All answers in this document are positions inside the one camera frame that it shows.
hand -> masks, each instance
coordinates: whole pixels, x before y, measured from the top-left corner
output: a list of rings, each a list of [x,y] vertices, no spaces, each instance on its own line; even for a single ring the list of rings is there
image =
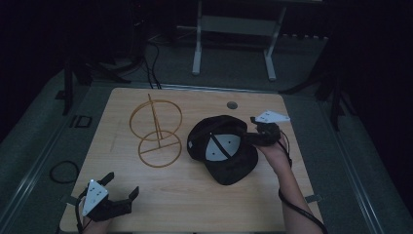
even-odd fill
[[[286,148],[286,143],[284,136],[282,134],[279,142],[276,142],[270,146],[258,146],[254,145],[258,150],[260,150],[266,157],[268,163],[273,168],[277,176],[282,176],[284,173],[290,172],[291,167],[288,162],[288,158],[280,146],[280,143]]]
[[[93,234],[106,234],[109,224],[112,222],[112,218],[104,221],[95,222],[89,217],[85,216],[83,218],[83,234],[93,233]]]

black cable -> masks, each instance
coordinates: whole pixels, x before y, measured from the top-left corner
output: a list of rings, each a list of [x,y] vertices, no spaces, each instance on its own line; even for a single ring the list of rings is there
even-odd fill
[[[279,189],[279,197],[280,199],[290,208],[292,208],[294,211],[296,211],[297,213],[299,213],[300,215],[306,217],[307,219],[311,220],[313,223],[315,223],[319,228],[321,228],[322,233],[327,234],[327,229],[325,228],[324,224],[322,224],[322,222],[320,222],[316,217],[314,217],[312,214],[304,211],[303,209],[291,204],[290,202],[288,202],[285,197],[282,195],[282,191]]]
[[[70,165],[72,165],[72,166],[75,168],[75,170],[76,170],[76,177],[75,177],[74,179],[71,179],[71,180],[58,180],[58,179],[55,178],[55,176],[54,176],[54,171],[55,171],[55,169],[56,169],[58,166],[63,165],[63,164],[70,164]],[[50,178],[52,181],[56,182],[56,183],[66,184],[66,183],[76,182],[76,180],[77,180],[77,178],[78,178],[78,176],[79,176],[79,173],[80,173],[79,167],[78,167],[74,162],[69,161],[69,160],[65,160],[65,161],[61,161],[60,163],[54,165],[54,166],[51,168],[51,170],[49,171],[49,178]]]
[[[151,89],[153,90],[154,87],[153,87],[152,81],[151,81],[151,74],[150,74],[150,72],[149,72],[148,61],[146,60],[146,58],[143,58],[143,61],[144,61],[145,66],[146,66],[146,74],[147,74],[147,76],[148,76],[148,83],[149,83],[149,85],[151,86]]]
[[[155,80],[155,83],[156,83],[158,89],[161,90],[162,89],[161,84],[159,83],[159,81],[158,81],[158,79],[156,78],[156,75],[155,75],[155,64],[156,64],[156,61],[158,60],[158,57],[159,57],[159,47],[156,44],[151,43],[151,42],[148,42],[148,44],[156,48],[155,59],[152,62],[152,76]]]
[[[289,166],[292,166],[292,160],[289,157],[289,140],[288,137],[286,136],[286,134],[284,132],[282,132],[282,134],[285,137],[285,141],[286,141],[286,148],[284,145],[282,145],[282,143],[280,141],[278,141],[278,144],[282,147],[282,150],[285,153],[285,156],[288,159],[289,162]],[[321,228],[322,233],[327,234],[327,229],[325,228],[324,224],[322,224],[322,222],[320,222],[316,217],[314,217],[312,214],[304,211],[303,209],[293,205],[292,203],[288,202],[288,200],[285,199],[285,197],[282,195],[282,190],[279,189],[279,197],[282,200],[282,202],[284,202],[288,207],[292,208],[294,211],[296,211],[297,213],[299,213],[300,215],[306,217],[307,219],[311,220],[313,223],[315,223],[319,228]]]
[[[289,157],[289,140],[288,140],[288,137],[286,136],[286,134],[285,134],[284,132],[282,132],[282,134],[283,134],[284,137],[285,137],[286,148],[285,148],[285,146],[283,146],[283,144],[282,144],[280,141],[277,141],[277,143],[282,147],[282,150],[284,151],[285,156],[286,156],[286,158],[288,159],[289,167],[291,167],[291,166],[292,166],[292,160],[291,160],[291,158]]]

white table leg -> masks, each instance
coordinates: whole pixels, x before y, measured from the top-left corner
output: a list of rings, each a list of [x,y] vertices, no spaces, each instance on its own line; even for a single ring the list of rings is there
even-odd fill
[[[202,6],[203,3],[201,0],[198,1],[198,19],[197,19],[197,46],[195,48],[194,54],[194,64],[192,66],[192,74],[199,75],[201,70],[201,55],[203,48],[201,45],[201,21],[202,21]]]
[[[277,39],[279,38],[280,29],[282,27],[282,21],[285,16],[285,11],[286,11],[286,7],[283,7],[280,13],[280,16],[279,16],[279,20],[274,26],[273,35],[271,38],[271,45],[268,49],[264,50],[264,59],[265,59],[265,64],[267,66],[268,79],[270,81],[275,81],[277,79],[276,71],[274,69],[274,64],[273,64],[273,58],[271,57],[271,55],[273,54],[274,47],[276,46]]]

gray floor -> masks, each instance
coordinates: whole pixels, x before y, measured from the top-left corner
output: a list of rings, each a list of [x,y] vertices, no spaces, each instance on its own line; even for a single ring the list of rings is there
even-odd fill
[[[183,41],[158,44],[156,74],[164,89],[230,89],[276,93],[304,81],[325,41],[283,37],[273,55],[278,79],[267,79],[262,52],[256,48],[223,49],[206,40],[201,74],[193,76],[194,47]],[[151,63],[155,47],[147,48]],[[0,225],[5,233],[55,233],[64,210],[59,199],[73,184],[50,180],[53,165],[71,160],[81,167],[103,108],[115,87],[149,88],[146,73],[125,74],[130,85],[96,79],[90,87],[75,87],[75,105],[62,116],[55,100],[63,88],[62,73],[54,77],[0,145]],[[395,192],[379,156],[356,116],[339,119],[340,132],[327,120],[329,101],[313,97],[317,85],[284,96],[310,180],[330,233],[413,233],[413,221]],[[74,115],[92,116],[88,129],[70,128]],[[70,179],[74,170],[58,170]]]

wooden tabletop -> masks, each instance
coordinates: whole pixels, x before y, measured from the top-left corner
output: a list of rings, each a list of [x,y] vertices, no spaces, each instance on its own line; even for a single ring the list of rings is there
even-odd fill
[[[181,141],[180,156],[171,165],[153,168],[138,156],[142,142],[130,128],[130,118],[141,104],[150,98],[161,130],[165,131],[161,145]],[[230,109],[233,101],[238,108]],[[189,132],[201,120],[215,115],[231,115],[248,124],[254,133],[250,116],[265,110],[288,115],[282,97],[271,94],[201,92],[173,90],[113,90],[94,135],[85,163],[72,196],[77,197],[91,179],[102,179],[110,172],[115,178],[106,185],[109,199],[119,201],[139,186],[140,194],[132,203],[132,213],[114,219],[111,231],[133,232],[265,232],[284,230],[282,202],[278,197],[278,181],[264,155],[259,153],[256,168],[241,181],[224,186],[217,183],[203,163],[193,160],[186,151]],[[155,131],[151,105],[136,112],[131,126],[139,136]],[[304,196],[313,195],[302,156],[290,122],[279,123],[290,141],[292,169]],[[144,140],[141,148],[148,147]],[[171,162],[179,152],[179,144],[160,148],[142,158],[154,165]],[[317,203],[310,204],[315,217],[321,219]],[[60,228],[75,232],[74,207],[68,205]]]

